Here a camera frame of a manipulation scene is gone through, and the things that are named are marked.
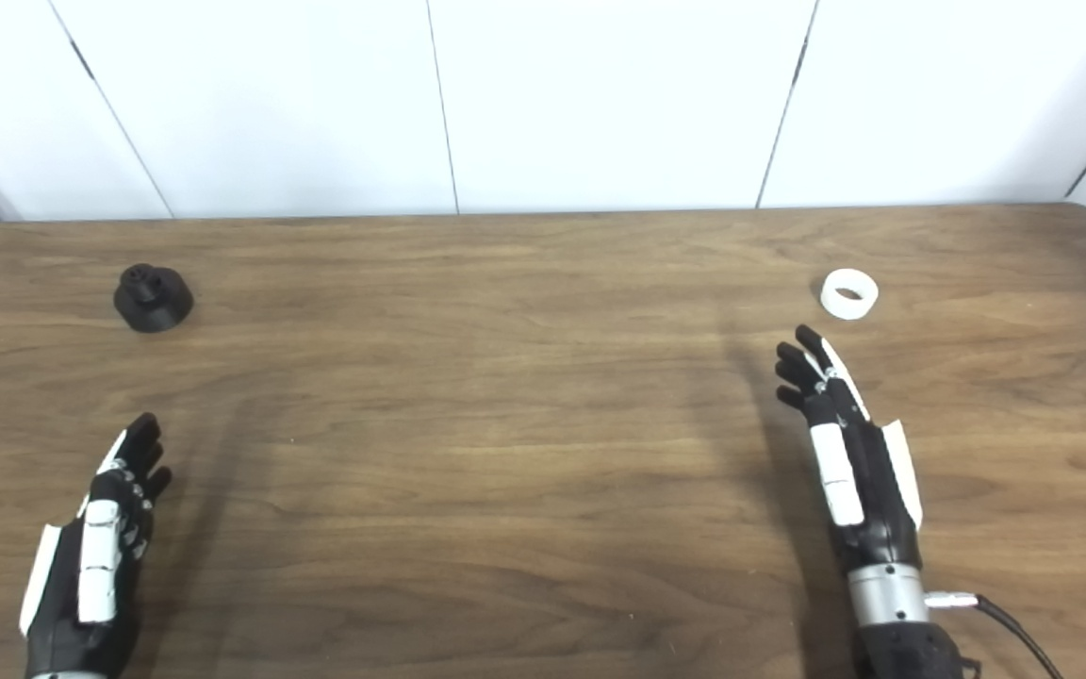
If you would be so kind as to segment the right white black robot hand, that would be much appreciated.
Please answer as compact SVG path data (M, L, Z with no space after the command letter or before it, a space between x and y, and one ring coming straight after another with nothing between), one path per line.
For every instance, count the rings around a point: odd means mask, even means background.
M815 328L798 325L796 342L779 343L776 356L776 397L809 429L839 571L922 568L923 510L901 430L872 422L845 361Z

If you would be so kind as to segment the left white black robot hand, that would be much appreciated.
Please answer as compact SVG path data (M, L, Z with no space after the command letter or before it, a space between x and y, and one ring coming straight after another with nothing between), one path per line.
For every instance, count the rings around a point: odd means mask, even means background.
M45 525L18 613L25 678L119 678L140 636L138 587L154 538L160 465L156 414L118 433L74 518Z

